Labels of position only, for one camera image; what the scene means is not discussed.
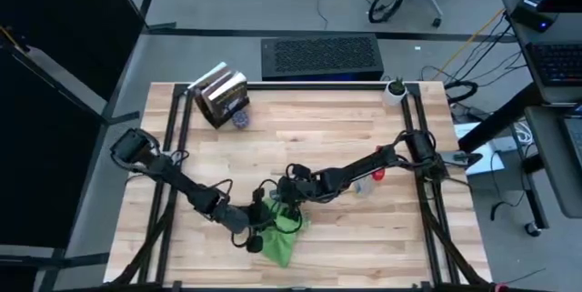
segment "wheel caster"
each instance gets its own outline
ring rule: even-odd
[[[526,233],[531,237],[539,237],[542,234],[542,230],[537,228],[535,222],[531,222],[524,226]]]

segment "small plant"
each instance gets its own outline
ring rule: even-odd
[[[395,81],[390,82],[388,90],[395,96],[401,96],[406,92],[406,87],[402,83],[402,78],[397,77]]]

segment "wooden table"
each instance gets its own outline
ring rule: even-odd
[[[437,150],[457,150],[442,84],[419,85]],[[160,142],[173,89],[174,84],[152,84],[147,98],[142,128]],[[392,143],[405,128],[402,110],[383,107],[380,95],[364,90],[249,91],[251,124],[243,131],[231,123],[215,130],[195,105],[186,143],[191,156],[183,171],[206,185],[232,178],[231,203],[248,204],[257,185],[265,178],[277,180],[289,163],[314,170],[344,166],[377,145]],[[174,138],[172,150],[176,143]],[[396,151],[409,156],[404,143]],[[467,180],[461,170],[450,170],[453,177]],[[105,281],[119,275],[143,243],[154,187],[148,178],[127,185]],[[490,279],[468,187],[446,181],[443,195],[453,241],[479,275]],[[299,235],[289,267],[280,268],[261,254],[233,247],[224,227],[203,219],[180,195],[164,285],[181,280],[184,287],[411,287],[431,280],[411,172],[387,169],[367,198],[356,196],[352,187],[329,204],[305,203],[302,208],[311,224]],[[436,244],[446,273],[442,247]],[[149,281],[157,258],[155,249]]]

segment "green towel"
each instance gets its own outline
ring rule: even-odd
[[[270,198],[265,198],[263,203],[269,208],[275,201]],[[281,216],[281,212],[285,206],[281,206],[276,212],[276,224],[279,228],[285,231],[291,231],[299,225],[299,222]],[[306,226],[306,220],[303,219],[301,229]],[[284,234],[276,230],[274,227],[269,227],[260,233],[263,238],[263,255],[276,262],[280,267],[285,268],[289,265],[291,255],[293,254],[293,246],[297,239],[297,233]]]

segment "floor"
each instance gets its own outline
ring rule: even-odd
[[[142,0],[134,0],[137,5]],[[328,20],[327,30],[343,31],[393,31],[413,33],[472,34],[501,8],[501,0],[437,0],[445,13],[443,24],[435,29],[432,23],[435,13],[427,0],[405,0],[400,10],[388,23],[373,25],[367,22],[366,0],[320,0],[320,11]],[[273,29],[273,30],[322,30],[324,20],[317,15],[316,0],[153,0],[146,21],[151,24],[177,22],[181,28],[206,29]],[[115,109],[120,115],[128,111],[142,110],[145,106],[150,82],[192,81],[225,61],[246,74],[249,80],[261,79],[260,38],[247,37],[192,37],[142,35],[127,67],[124,87]],[[462,45],[462,42],[427,42],[380,40],[380,51],[386,75],[402,76],[405,80],[417,80],[424,65],[442,66]],[[470,77],[485,73],[503,59],[517,51],[513,44],[496,46],[479,64]],[[447,71],[454,73],[467,58],[468,51],[453,61]],[[58,65],[43,58],[45,67],[65,81],[67,74]],[[428,79],[436,71],[427,69]],[[484,84],[503,73],[503,70],[478,78]],[[531,77],[526,68],[514,71],[466,101],[484,111],[492,111],[503,105]],[[82,87],[72,88],[89,100],[95,100],[90,91]],[[115,223],[124,193],[125,175],[115,168],[106,157],[107,148],[128,126],[138,121],[110,129],[106,137],[80,220],[75,228],[69,256],[107,252],[115,232]],[[516,164],[506,163],[508,169],[497,172],[497,181],[504,190],[504,198],[517,200],[520,192],[520,174]],[[558,291],[578,291],[582,284],[579,269],[582,267],[582,222],[565,218],[544,172],[534,175],[551,228],[541,237],[526,235],[523,225],[532,220],[527,201],[516,208],[501,208],[495,222],[489,220],[490,207],[497,202],[490,174],[472,176],[469,182],[475,187],[474,203],[484,238],[492,275],[497,282],[509,282],[530,272],[544,268],[526,277],[512,287]],[[57,288],[91,287],[98,285],[105,266],[74,268],[62,271]]]

